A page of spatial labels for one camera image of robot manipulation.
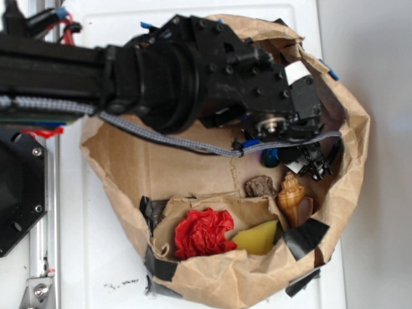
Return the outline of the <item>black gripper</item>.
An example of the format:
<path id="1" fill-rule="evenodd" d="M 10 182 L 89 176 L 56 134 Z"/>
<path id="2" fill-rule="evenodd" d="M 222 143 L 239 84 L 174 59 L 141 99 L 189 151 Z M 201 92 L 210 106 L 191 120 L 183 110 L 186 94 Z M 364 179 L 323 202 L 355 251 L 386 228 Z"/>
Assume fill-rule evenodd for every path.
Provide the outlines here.
<path id="1" fill-rule="evenodd" d="M 321 131 L 315 82 L 285 67 L 226 24 L 177 15 L 140 37 L 141 119 L 163 134 L 195 121 L 261 138 L 309 139 Z"/>

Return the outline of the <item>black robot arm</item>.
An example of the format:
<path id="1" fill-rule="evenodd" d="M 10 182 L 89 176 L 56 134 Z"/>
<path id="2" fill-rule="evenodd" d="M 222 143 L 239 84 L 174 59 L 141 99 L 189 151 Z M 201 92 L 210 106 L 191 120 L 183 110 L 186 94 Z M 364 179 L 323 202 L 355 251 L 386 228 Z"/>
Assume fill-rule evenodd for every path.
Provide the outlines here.
<path id="1" fill-rule="evenodd" d="M 312 78 L 295 82 L 263 47 L 242 41 L 227 25 L 177 15 L 122 47 L 80 48 L 44 42 L 66 14 L 45 10 L 3 16 L 1 109 L 5 122 L 61 123 L 70 112 L 35 111 L 19 98 L 72 100 L 112 115 L 134 114 L 155 131 L 235 125 L 264 138 L 307 139 L 321 131 L 321 103 Z"/>

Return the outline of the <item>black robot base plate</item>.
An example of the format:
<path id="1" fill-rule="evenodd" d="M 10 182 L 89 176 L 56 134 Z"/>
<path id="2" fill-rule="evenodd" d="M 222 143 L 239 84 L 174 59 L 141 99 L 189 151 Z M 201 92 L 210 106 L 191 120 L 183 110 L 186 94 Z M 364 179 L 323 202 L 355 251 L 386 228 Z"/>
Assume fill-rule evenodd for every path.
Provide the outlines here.
<path id="1" fill-rule="evenodd" d="M 46 212 L 47 150 L 31 135 L 1 129 L 1 257 Z"/>

